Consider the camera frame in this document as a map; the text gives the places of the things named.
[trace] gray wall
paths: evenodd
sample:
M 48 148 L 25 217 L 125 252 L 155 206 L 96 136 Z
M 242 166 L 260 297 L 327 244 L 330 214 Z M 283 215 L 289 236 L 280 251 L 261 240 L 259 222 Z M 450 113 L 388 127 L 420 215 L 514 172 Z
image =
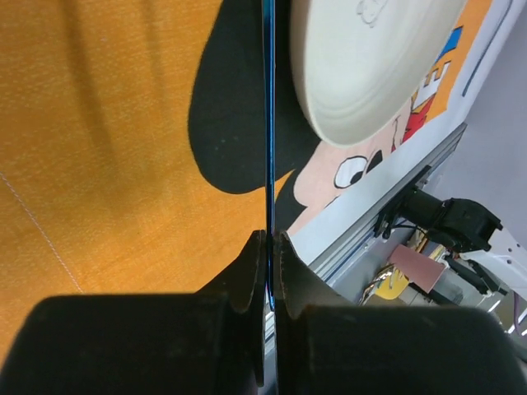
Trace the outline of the gray wall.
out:
M 445 165 L 439 198 L 470 198 L 527 245 L 527 7 L 505 42 Z

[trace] pink object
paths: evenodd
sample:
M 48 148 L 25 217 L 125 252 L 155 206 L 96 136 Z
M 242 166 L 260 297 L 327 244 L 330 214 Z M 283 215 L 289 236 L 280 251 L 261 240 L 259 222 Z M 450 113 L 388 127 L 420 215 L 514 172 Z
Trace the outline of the pink object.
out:
M 425 292 L 430 292 L 446 266 L 404 245 L 399 245 L 389 257 L 408 279 Z

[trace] white plate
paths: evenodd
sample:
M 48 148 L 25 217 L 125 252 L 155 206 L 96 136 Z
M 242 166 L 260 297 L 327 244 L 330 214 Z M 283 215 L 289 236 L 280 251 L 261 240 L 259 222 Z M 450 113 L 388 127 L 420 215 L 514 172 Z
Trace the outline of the white plate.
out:
M 417 89 L 466 0 L 292 0 L 296 95 L 322 140 L 381 130 Z

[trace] blue stick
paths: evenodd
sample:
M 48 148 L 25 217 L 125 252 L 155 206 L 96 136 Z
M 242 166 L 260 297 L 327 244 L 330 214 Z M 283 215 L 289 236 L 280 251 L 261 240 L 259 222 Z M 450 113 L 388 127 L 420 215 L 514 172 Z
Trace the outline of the blue stick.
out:
M 263 69 L 265 83 L 265 222 L 268 277 L 267 289 L 269 306 L 274 310 L 273 288 L 273 236 L 274 236 L 274 25 L 275 0 L 262 0 L 262 28 L 263 28 Z

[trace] stitched seam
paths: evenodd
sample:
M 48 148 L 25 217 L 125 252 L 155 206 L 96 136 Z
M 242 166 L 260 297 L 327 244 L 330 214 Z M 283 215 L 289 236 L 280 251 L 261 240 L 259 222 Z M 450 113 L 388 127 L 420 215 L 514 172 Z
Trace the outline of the stitched seam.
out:
M 84 293 L 84 290 L 82 290 L 81 286 L 79 285 L 78 281 L 76 280 L 75 276 L 72 274 L 72 272 L 69 270 L 68 268 L 68 265 L 66 265 L 66 263 L 63 261 L 63 259 L 60 257 L 60 255 L 58 255 L 58 251 L 57 249 L 55 248 L 53 242 L 51 241 L 51 239 L 48 237 L 48 235 L 46 234 L 46 232 L 44 232 L 44 229 L 42 229 L 42 226 L 40 226 L 40 224 L 37 222 L 35 216 L 33 215 L 33 213 L 31 212 L 31 210 L 29 209 L 29 207 L 24 203 L 24 201 L 22 200 L 22 198 L 20 197 L 20 195 L 16 192 L 16 190 L 12 187 L 12 185 L 9 183 L 9 181 L 7 180 L 6 176 L 0 171 L 0 178 L 2 178 L 3 182 L 6 184 L 6 186 L 9 188 L 9 190 L 11 190 L 11 193 L 13 194 L 13 196 L 15 197 L 15 199 L 20 203 L 20 205 L 22 206 L 22 208 L 24 209 L 24 211 L 26 212 L 26 214 L 29 216 L 29 218 L 31 219 L 31 222 L 33 222 L 33 224 L 36 226 L 36 229 L 39 230 L 40 234 L 42 235 L 42 237 L 44 237 L 44 239 L 46 240 L 46 243 L 48 244 L 48 246 L 51 248 L 51 251 L 53 252 L 53 255 L 56 257 L 56 259 L 58 260 L 58 262 L 61 264 L 61 266 L 63 267 L 63 269 L 66 271 L 66 273 L 69 275 L 69 278 L 71 278 L 71 280 L 73 281 L 73 284 L 75 285 L 75 287 L 79 290 L 79 292 L 81 292 L 82 294 Z

